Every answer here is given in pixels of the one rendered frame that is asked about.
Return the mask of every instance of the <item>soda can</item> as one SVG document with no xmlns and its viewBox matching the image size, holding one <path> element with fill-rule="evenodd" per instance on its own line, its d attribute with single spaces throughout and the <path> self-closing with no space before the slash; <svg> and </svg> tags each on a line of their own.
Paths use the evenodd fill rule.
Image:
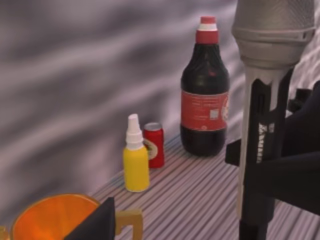
<svg viewBox="0 0 320 240">
<path fill-rule="evenodd" d="M 161 168 L 165 164 L 164 130 L 158 122 L 150 122 L 143 128 L 143 143 L 148 150 L 149 168 Z"/>
</svg>

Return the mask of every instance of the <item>table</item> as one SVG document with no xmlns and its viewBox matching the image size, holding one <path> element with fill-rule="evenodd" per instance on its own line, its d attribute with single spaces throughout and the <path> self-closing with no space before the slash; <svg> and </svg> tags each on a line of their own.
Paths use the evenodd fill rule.
<svg viewBox="0 0 320 240">
<path fill-rule="evenodd" d="M 144 240 L 238 240 L 236 196 L 238 168 L 216 157 L 196 157 L 177 136 L 165 144 L 165 166 L 150 170 L 150 187 L 126 191 L 123 173 L 93 195 L 114 197 L 117 210 L 143 210 Z M 320 218 L 278 202 L 268 240 L 320 240 Z M 131 240 L 130 227 L 117 240 Z"/>
</svg>

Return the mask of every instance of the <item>yellow object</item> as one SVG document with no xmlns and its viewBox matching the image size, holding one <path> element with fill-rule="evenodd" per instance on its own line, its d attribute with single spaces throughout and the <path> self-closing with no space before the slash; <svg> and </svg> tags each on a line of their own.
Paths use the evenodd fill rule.
<svg viewBox="0 0 320 240">
<path fill-rule="evenodd" d="M 95 199 L 82 194 L 59 194 L 44 198 L 24 210 L 14 221 L 10 236 L 0 226 L 0 240 L 63 240 L 98 206 Z M 143 216 L 139 209 L 116 211 L 115 234 L 133 226 L 133 240 L 142 240 Z"/>
<path fill-rule="evenodd" d="M 149 187 L 149 158 L 145 146 L 123 150 L 125 188 L 130 192 L 142 192 Z"/>
</svg>

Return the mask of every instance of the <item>gray wall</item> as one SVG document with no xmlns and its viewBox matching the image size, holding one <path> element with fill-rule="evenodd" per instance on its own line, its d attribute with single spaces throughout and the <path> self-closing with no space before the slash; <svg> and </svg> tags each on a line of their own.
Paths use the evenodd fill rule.
<svg viewBox="0 0 320 240">
<path fill-rule="evenodd" d="M 228 138 L 239 138 L 236 2 L 0 2 L 0 225 L 44 196 L 91 194 L 120 171 L 129 114 L 161 122 L 167 139 L 179 133 L 180 76 L 202 15 L 218 20 L 231 78 Z M 319 56 L 318 30 L 293 88 L 320 79 Z"/>
</svg>

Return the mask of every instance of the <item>red label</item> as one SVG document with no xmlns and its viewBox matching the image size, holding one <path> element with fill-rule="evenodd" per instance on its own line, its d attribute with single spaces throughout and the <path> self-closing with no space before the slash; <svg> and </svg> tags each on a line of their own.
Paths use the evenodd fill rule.
<svg viewBox="0 0 320 240">
<path fill-rule="evenodd" d="M 191 130 L 217 131 L 227 127 L 228 92 L 199 95 L 182 91 L 181 124 Z"/>
</svg>

